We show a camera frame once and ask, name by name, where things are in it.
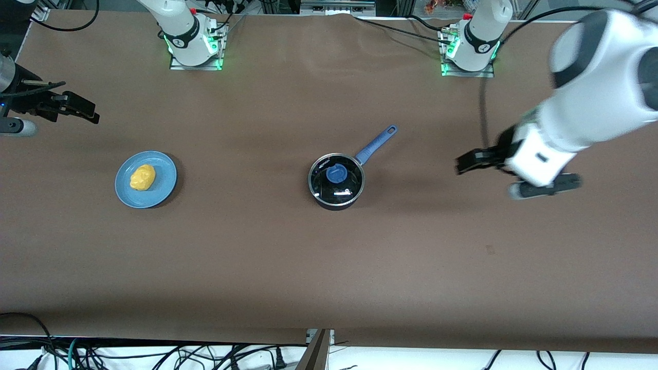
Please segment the blue round plate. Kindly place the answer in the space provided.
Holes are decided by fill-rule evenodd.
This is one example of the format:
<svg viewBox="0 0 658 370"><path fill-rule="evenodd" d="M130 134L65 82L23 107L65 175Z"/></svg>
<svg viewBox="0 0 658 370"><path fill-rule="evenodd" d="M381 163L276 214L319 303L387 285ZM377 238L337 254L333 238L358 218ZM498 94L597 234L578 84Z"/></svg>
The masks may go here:
<svg viewBox="0 0 658 370"><path fill-rule="evenodd" d="M131 187L130 178L142 165L154 168L154 180L148 189L136 190ZM132 155L118 169L114 182L115 194L130 208L153 208L172 194L177 180L178 170L171 157L158 151L140 152Z"/></svg>

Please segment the brown table cloth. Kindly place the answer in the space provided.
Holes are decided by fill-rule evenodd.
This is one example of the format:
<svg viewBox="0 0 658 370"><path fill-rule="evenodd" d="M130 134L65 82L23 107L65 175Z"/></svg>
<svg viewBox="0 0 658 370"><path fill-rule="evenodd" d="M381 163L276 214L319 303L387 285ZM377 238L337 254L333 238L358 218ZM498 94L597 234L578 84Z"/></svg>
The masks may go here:
<svg viewBox="0 0 658 370"><path fill-rule="evenodd" d="M96 104L0 137L0 312L59 336L658 353L658 124L578 154L583 187L512 200L479 79L355 20L248 16L221 71L169 70L148 13L31 26L18 62ZM178 170L136 209L118 169Z"/></svg>

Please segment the grey power strip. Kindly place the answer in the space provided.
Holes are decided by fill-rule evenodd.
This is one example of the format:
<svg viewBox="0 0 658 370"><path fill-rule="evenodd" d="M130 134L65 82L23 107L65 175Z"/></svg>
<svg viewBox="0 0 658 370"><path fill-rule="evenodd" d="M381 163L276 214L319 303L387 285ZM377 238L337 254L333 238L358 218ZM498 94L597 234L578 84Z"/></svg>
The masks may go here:
<svg viewBox="0 0 658 370"><path fill-rule="evenodd" d="M375 0L300 0L301 15L352 14L376 16Z"/></svg>

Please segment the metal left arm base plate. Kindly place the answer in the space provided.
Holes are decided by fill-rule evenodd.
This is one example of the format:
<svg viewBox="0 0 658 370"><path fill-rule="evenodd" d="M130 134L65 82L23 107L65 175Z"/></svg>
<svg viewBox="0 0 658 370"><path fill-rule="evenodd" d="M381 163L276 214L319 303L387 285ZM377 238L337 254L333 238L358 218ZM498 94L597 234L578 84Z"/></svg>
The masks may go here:
<svg viewBox="0 0 658 370"><path fill-rule="evenodd" d="M499 44L497 44L494 47L493 52L489 57L489 61L487 63L486 68L483 68L482 70L479 71L467 71L458 67L456 63L454 63L454 60L451 59L451 57L449 56L451 52L454 52L456 50L456 47L458 47L459 44L458 25L450 24L449 26L442 27L440 31L437 31L437 36L440 41L450 42L449 44L439 45L439 50L441 54L441 73L444 77L468 77L468 78L495 77L494 60L497 56L497 49L499 47Z"/></svg>

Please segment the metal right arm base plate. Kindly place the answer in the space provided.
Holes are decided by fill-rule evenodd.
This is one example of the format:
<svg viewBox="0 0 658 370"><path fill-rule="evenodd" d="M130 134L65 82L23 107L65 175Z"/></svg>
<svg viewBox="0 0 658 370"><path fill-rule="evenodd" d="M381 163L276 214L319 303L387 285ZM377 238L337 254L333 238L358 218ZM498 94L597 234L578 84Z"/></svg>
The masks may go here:
<svg viewBox="0 0 658 370"><path fill-rule="evenodd" d="M209 49L208 58L204 63L199 65L188 66L181 63L175 56L172 45L165 38L168 52L171 55L169 61L169 70L197 70L197 71L219 71L223 69L224 52L227 44L228 26L224 25L219 29L210 28L209 35L205 36L205 47Z"/></svg>

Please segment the aluminium frame post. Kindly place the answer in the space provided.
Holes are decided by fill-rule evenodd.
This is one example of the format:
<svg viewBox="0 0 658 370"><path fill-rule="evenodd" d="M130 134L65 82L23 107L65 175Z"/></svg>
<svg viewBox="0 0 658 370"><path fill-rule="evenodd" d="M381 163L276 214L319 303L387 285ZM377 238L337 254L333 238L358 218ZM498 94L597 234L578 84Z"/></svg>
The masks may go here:
<svg viewBox="0 0 658 370"><path fill-rule="evenodd" d="M295 370L327 370L329 349L335 344L335 330L308 329L306 334L310 342Z"/></svg>

